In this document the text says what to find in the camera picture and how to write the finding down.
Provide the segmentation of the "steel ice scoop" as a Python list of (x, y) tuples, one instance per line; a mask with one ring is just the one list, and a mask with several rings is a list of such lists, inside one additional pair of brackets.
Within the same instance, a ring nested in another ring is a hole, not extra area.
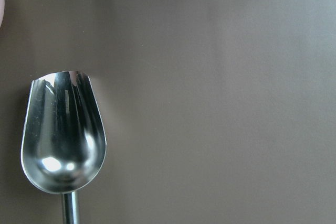
[(99, 173), (106, 135), (90, 78), (80, 71), (32, 81), (20, 151), (27, 179), (62, 198), (64, 223), (79, 223), (78, 191)]

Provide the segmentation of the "pink bowl of ice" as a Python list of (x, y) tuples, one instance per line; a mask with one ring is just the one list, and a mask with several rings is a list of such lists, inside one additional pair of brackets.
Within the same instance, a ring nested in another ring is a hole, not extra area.
[(0, 26), (2, 25), (5, 11), (5, 0), (0, 0)]

